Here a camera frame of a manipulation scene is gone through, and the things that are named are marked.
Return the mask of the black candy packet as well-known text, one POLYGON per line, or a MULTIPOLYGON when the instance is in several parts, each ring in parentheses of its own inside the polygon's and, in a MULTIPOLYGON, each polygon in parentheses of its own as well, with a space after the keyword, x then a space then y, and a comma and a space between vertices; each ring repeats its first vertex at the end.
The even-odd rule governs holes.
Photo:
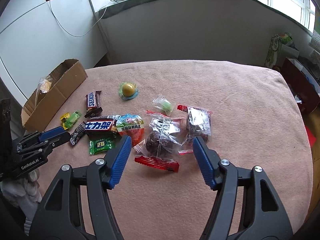
POLYGON ((85 135, 85 133, 86 133, 86 123, 83 121, 71 134, 71 138, 69 140, 70 144, 72 146, 75 146, 79 142, 79 140, 85 135))

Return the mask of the light green candy packet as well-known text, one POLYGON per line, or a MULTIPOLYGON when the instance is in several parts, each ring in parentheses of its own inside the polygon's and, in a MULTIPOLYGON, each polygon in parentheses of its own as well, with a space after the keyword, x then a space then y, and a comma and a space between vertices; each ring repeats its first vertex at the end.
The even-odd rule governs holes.
POLYGON ((82 114, 79 111, 75 111, 72 113, 64 122, 65 128, 72 128, 73 125, 80 119, 82 114))

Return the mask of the dark green candy packet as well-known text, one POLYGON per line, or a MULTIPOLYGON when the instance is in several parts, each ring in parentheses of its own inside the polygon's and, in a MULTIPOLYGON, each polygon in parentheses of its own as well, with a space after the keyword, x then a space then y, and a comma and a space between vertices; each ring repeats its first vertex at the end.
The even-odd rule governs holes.
POLYGON ((113 138, 101 138, 89 141, 89 154, 96 155, 102 152, 107 152, 116 147, 116 142, 113 138))

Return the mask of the Chinese Snickers bar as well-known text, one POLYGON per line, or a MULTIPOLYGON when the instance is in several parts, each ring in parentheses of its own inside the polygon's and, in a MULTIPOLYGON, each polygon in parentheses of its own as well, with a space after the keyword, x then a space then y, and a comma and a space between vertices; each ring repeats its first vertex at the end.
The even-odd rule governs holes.
POLYGON ((99 134, 116 137, 118 135, 116 124, 120 117, 121 115, 116 114, 89 118, 86 122, 85 131, 88 135, 99 134))

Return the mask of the brown Snickers bar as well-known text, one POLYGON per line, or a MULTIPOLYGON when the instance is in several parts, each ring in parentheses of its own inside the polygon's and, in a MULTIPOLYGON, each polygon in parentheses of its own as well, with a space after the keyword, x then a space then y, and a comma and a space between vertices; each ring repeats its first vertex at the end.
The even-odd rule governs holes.
POLYGON ((103 109, 100 106, 100 90, 95 90, 86 95, 86 114, 85 118, 98 116, 103 109))

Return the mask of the cracker pack clear wrapper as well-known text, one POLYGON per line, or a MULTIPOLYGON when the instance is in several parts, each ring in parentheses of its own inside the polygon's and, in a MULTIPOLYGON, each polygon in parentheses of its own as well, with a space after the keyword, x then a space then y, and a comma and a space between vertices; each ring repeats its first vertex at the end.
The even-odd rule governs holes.
POLYGON ((35 94, 35 103, 38 102, 38 98, 40 94, 46 94, 49 92, 53 83, 53 79, 50 75, 40 78, 39 83, 37 85, 36 94, 35 94))

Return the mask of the quail egg snack pouch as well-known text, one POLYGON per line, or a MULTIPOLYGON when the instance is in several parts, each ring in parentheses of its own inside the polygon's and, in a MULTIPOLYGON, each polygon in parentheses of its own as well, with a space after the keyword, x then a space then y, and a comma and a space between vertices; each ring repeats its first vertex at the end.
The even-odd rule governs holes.
POLYGON ((144 121, 140 115, 125 114, 120 116, 116 122, 116 128, 122 137, 124 135, 131 137, 133 147, 143 140, 144 121))

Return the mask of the yellow ball candy green wrapper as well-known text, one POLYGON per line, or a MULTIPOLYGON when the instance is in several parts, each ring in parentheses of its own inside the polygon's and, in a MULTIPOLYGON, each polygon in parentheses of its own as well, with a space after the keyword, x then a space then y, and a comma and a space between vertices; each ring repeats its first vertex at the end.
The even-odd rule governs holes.
POLYGON ((138 95, 139 90, 135 83, 122 82, 118 93, 122 100, 131 100, 138 95))

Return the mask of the green candy clear wrapper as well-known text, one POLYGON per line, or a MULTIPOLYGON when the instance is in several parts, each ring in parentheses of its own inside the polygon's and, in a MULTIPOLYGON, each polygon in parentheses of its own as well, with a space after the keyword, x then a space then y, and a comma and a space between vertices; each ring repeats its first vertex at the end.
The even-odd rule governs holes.
POLYGON ((174 105, 170 103, 162 94, 160 94, 156 99, 153 99, 152 105, 153 107, 160 109, 167 116, 170 116, 174 109, 174 105))

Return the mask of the dried fruit red clear packet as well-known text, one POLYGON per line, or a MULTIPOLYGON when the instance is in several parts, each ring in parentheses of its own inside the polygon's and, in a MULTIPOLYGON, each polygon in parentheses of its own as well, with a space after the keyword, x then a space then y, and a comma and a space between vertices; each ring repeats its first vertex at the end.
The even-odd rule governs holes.
POLYGON ((178 105, 179 111, 187 113, 186 137, 184 144, 191 144, 195 137, 201 137, 204 142, 208 142, 211 136, 211 114, 212 112, 194 106, 178 105))

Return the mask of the yellow candy packet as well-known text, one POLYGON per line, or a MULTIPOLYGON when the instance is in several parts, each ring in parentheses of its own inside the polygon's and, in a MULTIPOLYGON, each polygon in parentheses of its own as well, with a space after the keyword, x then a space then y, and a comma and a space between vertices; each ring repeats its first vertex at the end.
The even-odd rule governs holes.
POLYGON ((60 117, 60 120, 61 120, 61 123, 62 123, 62 127, 64 128, 64 130, 67 130, 67 129, 70 129, 71 127, 71 123, 69 121, 71 115, 69 112, 63 114, 61 117, 60 117))

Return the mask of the brown cardboard box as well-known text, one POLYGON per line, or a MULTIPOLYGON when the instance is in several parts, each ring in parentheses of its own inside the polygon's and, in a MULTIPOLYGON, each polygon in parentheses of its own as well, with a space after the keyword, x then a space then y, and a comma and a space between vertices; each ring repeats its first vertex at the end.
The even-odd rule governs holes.
POLYGON ((29 132, 42 132, 71 94, 87 79, 78 59, 67 59, 50 74, 50 89, 35 90, 21 111, 23 127, 29 132))

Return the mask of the white cloth glove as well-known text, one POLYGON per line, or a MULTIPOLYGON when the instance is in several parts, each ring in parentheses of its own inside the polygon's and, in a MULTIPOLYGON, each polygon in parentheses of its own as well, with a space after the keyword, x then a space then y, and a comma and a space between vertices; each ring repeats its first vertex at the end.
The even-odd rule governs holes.
POLYGON ((1 191, 14 207, 19 207, 26 218, 32 221, 42 200, 38 179, 40 172, 33 170, 18 180, 4 180, 1 182, 1 191))

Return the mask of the white cabinet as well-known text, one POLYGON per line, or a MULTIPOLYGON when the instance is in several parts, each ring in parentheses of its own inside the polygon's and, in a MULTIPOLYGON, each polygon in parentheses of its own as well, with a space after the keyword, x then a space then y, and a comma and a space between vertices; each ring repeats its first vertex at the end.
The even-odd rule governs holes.
POLYGON ((24 105, 41 77, 66 59, 86 69, 107 53, 89 0, 51 0, 1 32, 1 78, 24 105))

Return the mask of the dark red box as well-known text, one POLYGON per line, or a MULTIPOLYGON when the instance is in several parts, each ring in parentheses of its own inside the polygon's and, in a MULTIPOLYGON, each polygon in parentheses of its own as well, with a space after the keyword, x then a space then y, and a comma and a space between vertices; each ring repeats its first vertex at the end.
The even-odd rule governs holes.
POLYGON ((301 101, 298 103, 301 113, 313 112, 319 105, 319 85, 309 71, 298 60, 286 58, 280 73, 293 96, 301 101))

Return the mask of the green shopping bag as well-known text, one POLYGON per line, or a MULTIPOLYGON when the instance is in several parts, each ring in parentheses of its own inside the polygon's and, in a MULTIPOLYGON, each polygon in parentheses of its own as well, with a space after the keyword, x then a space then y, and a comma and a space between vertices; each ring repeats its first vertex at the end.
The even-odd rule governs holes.
POLYGON ((272 36, 264 66, 281 68, 286 58, 297 58, 299 50, 296 48, 290 33, 272 36))

